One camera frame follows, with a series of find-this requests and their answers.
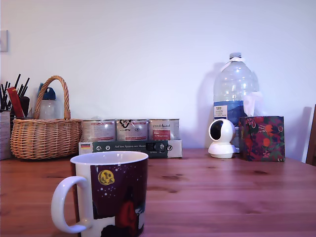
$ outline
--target water bottle label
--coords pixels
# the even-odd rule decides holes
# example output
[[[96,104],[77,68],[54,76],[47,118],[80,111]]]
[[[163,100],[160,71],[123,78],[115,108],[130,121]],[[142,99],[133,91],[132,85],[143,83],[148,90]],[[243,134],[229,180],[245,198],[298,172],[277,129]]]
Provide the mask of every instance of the water bottle label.
[[[243,101],[214,102],[214,119],[228,119],[238,127],[239,118],[245,116],[247,115],[243,111]]]
[[[214,106],[214,118],[227,119],[227,105]]]

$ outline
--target floral gift box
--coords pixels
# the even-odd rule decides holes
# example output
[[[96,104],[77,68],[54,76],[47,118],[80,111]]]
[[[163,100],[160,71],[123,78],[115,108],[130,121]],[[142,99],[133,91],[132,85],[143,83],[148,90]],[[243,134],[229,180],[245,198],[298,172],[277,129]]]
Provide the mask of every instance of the floral gift box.
[[[247,161],[285,161],[284,118],[241,117],[239,152]]]

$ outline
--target chair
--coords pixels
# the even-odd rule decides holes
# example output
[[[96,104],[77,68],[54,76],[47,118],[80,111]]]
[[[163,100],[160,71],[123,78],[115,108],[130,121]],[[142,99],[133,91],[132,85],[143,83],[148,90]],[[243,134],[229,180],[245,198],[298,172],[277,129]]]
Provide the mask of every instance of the chair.
[[[308,144],[306,164],[316,166],[316,105],[311,128],[310,142]]]

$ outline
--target basket handle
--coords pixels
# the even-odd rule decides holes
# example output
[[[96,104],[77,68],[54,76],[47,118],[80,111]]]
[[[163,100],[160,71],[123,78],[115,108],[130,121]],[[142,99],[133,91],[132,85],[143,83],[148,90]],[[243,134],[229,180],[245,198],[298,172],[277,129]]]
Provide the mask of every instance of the basket handle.
[[[43,100],[44,93],[46,92],[49,84],[51,84],[51,82],[54,81],[54,80],[59,80],[61,85],[63,86],[63,89],[64,89],[64,119],[70,119],[68,87],[67,87],[67,84],[66,84],[65,80],[62,77],[60,77],[60,76],[52,76],[42,86],[42,88],[41,88],[41,90],[39,92],[39,97],[38,97],[38,100],[36,102],[36,106],[35,106],[34,119],[39,119],[40,118],[40,104],[41,104],[41,101]]]

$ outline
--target water bottle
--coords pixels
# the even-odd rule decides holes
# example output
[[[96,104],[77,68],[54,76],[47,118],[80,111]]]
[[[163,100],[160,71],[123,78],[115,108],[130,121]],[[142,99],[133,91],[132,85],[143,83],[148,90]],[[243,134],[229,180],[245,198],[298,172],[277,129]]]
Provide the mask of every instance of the water bottle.
[[[236,128],[232,141],[238,149],[239,118],[246,116],[243,111],[243,97],[259,91],[256,76],[243,62],[240,52],[231,53],[230,61],[224,66],[214,83],[214,119],[228,119]]]
[[[40,119],[62,119],[62,108],[56,101],[56,94],[53,88],[48,87],[44,93],[43,100],[40,104]]]

